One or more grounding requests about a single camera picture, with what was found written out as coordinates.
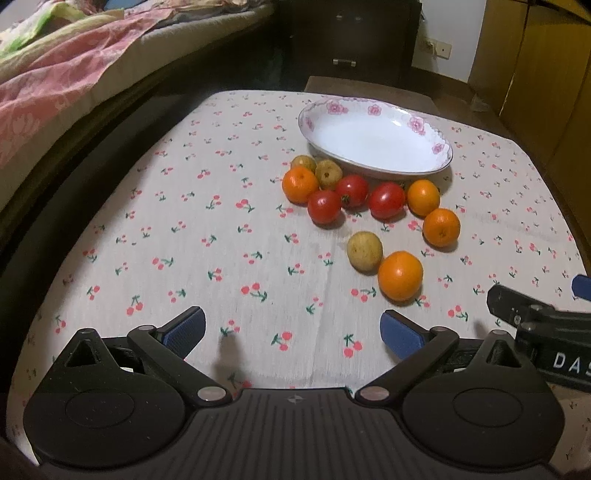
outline plate rim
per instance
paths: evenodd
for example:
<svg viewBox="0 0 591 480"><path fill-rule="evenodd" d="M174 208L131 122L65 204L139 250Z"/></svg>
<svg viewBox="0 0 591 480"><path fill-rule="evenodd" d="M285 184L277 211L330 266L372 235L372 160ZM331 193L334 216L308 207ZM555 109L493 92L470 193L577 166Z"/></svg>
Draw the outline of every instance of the plate rim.
<svg viewBox="0 0 591 480"><path fill-rule="evenodd" d="M308 105L306 105L301 111L300 114L298 115L298 127L300 129L300 133L303 135L303 137L306 139L306 141L311 144L316 150L319 150L320 152L322 152L325 155L328 155L329 157L333 157L336 158L337 160L340 160L342 162L348 163L350 165L353 165L357 168L365 168L367 170L371 170L371 171L376 171L379 173L385 173L385 174L394 174L394 175L406 175L406 176L420 176L420 175L432 175L434 173L438 173L442 170L445 170L449 164L452 162L453 159L453 147L451 145L451 143L448 142L447 138L445 138L443 136L443 133L441 132L441 130L439 130L438 128L435 128L434 126L432 126L432 124L430 124L429 122L427 122L423 117L423 121L429 125L433 131L437 132L441 138L441 140L449 147L448 153L447 153L447 161L439 168L436 168L435 170L424 170L421 172L404 172L404 171L396 171L396 170L384 170L383 168L378 168L378 167L370 167L368 165L363 165L360 163L357 163L353 160L349 160L347 158L341 157L340 155L331 153L327 150L325 150L324 148L319 147L316 143L314 143L312 140L310 140L310 138L306 135L306 133L304 133L304 119L303 116L306 112L310 111L313 107L317 106L317 105L321 105L322 103L326 103L327 100L344 100L346 102L350 102L350 101L355 101L355 102L359 102L360 100L367 100L370 102L375 102L375 103L381 103L382 105L387 105L388 107L394 107L395 109L399 110L400 112L403 113L408 113L410 115L413 114L414 111L409 111L406 110L398 105L394 105L393 103L388 103L388 102L383 102L381 100L375 100L375 99L371 99L371 98L364 98L364 97L343 97L343 96L327 96L325 98L323 98L322 100L316 100L313 103L309 103Z"/></svg>

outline blue gripper pad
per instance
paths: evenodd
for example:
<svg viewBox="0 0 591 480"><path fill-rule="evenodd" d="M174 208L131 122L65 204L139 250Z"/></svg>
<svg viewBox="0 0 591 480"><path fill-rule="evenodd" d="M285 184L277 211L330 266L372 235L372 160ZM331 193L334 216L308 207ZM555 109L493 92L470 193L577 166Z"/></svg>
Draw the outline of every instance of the blue gripper pad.
<svg viewBox="0 0 591 480"><path fill-rule="evenodd" d="M572 288L575 297L591 301L591 278L577 275L573 278L570 288Z"/></svg>
<svg viewBox="0 0 591 480"><path fill-rule="evenodd" d="M185 358L205 335L205 313L200 307L191 307L156 333L156 340L180 358Z"/></svg>
<svg viewBox="0 0 591 480"><path fill-rule="evenodd" d="M425 345L422 335L391 317L387 312L379 320L379 332L382 341L390 350L404 360Z"/></svg>

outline screw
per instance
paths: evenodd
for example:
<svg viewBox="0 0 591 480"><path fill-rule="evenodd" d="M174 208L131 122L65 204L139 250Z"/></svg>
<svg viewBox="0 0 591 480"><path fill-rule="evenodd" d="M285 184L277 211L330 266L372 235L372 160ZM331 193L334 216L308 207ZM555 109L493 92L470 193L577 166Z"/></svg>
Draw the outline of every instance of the screw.
<svg viewBox="0 0 591 480"><path fill-rule="evenodd" d="M365 387L359 395L367 401L382 401L390 396L390 392L384 387Z"/></svg>
<svg viewBox="0 0 591 480"><path fill-rule="evenodd" d="M204 401L218 401L226 396L226 391L222 387L203 387L197 392L197 396Z"/></svg>

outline cherry print tablecloth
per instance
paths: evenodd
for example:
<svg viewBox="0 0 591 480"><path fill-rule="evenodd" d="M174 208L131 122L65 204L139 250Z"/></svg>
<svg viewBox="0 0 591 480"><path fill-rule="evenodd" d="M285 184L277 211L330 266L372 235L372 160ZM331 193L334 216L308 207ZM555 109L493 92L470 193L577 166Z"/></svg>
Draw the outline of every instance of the cherry print tablecloth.
<svg viewBox="0 0 591 480"><path fill-rule="evenodd" d="M407 250L424 267L422 290L399 307L430 328L483 337L498 327L486 291L500 282L562 309L591 310L570 290L583 265L529 158L512 141L424 115L454 149L431 177L441 205L462 222L457 250L429 248L409 212L380 223L346 215L315 227L291 205L281 178L309 147L297 116L308 93L237 91L209 98L136 163L65 259L28 334L14 374L8 434L31 456L24 405L52 359L82 327L123 336L161 325L191 305L207 333L187 361L232 392L245 387L352 390L395 364L379 336L391 304L376 277L346 256L356 231L375 232L389 254ZM556 388L567 429L561 470L589 462L588 396Z"/></svg>

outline drawer handle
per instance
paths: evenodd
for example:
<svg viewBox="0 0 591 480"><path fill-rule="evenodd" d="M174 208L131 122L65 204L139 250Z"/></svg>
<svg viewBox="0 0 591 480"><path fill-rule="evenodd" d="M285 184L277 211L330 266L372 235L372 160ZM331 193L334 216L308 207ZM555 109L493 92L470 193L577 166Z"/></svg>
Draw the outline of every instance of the drawer handle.
<svg viewBox="0 0 591 480"><path fill-rule="evenodd" d="M333 59L333 65L338 65L339 63L348 63L351 67L355 67L357 65L355 60Z"/></svg>

